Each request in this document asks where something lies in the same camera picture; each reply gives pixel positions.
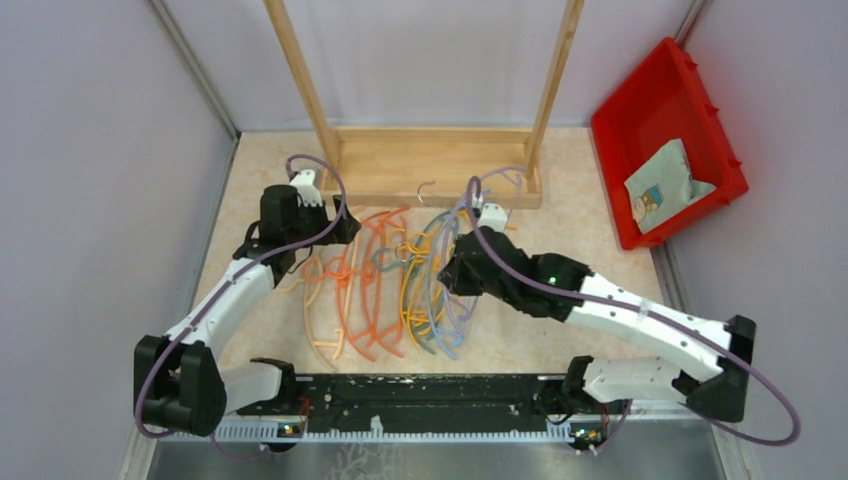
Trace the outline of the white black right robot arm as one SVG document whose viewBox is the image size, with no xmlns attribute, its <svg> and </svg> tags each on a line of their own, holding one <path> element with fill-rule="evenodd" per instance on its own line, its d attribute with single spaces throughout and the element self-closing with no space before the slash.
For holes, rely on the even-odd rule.
<svg viewBox="0 0 848 480">
<path fill-rule="evenodd" d="M 649 351 L 637 359 L 590 355 L 571 360 L 562 382 L 569 412 L 619 400 L 681 403 L 712 420 L 743 420 L 754 321 L 691 316 L 613 284 L 589 266 L 557 253 L 528 255 L 501 232 L 481 230 L 492 259 L 473 233 L 460 236 L 439 282 L 457 296 L 491 295 L 534 318 L 595 328 Z"/>
</svg>

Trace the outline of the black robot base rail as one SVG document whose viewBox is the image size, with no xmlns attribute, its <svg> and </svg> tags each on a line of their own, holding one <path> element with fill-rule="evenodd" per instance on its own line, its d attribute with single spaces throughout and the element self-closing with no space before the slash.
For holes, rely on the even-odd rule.
<svg viewBox="0 0 848 480">
<path fill-rule="evenodd" d="M 205 396 L 197 427 L 175 440 L 214 437 L 276 451 L 298 443 L 602 443 L 622 400 L 601 404 L 562 375 L 284 374 L 278 393 L 226 407 Z"/>
</svg>

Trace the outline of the lilac plastic hanger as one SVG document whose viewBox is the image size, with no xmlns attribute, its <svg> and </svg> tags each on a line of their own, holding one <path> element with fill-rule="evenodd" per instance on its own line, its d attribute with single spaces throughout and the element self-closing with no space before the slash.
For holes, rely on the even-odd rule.
<svg viewBox="0 0 848 480">
<path fill-rule="evenodd" d="M 429 241 L 430 250 L 425 255 L 425 280 L 428 284 L 439 285 L 441 290 L 438 301 L 425 307 L 425 314 L 436 342 L 448 355 L 453 354 L 454 347 L 465 342 L 467 323 L 474 314 L 479 297 L 477 293 L 467 291 L 473 280 L 461 274 L 461 266 L 456 259 L 456 242 L 473 232 L 474 222 L 490 207 L 494 209 L 491 216 L 495 219 L 497 230 L 503 231 L 510 220 L 510 215 L 502 207 L 486 199 L 488 193 L 481 187 L 470 199 L 461 195 L 450 210 L 432 221 L 439 229 Z"/>
</svg>

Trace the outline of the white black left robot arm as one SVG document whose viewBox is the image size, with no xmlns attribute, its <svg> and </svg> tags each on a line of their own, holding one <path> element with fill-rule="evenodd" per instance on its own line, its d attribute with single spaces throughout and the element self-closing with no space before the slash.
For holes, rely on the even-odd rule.
<svg viewBox="0 0 848 480">
<path fill-rule="evenodd" d="M 289 362 L 258 358 L 221 371 L 223 347 L 285 277 L 302 248 L 349 244 L 361 225 L 345 194 L 332 198 L 333 218 L 313 187 L 272 185 L 223 277 L 182 321 L 134 350 L 136 427 L 147 438 L 176 432 L 206 437 L 229 413 L 285 414 L 303 399 Z"/>
</svg>

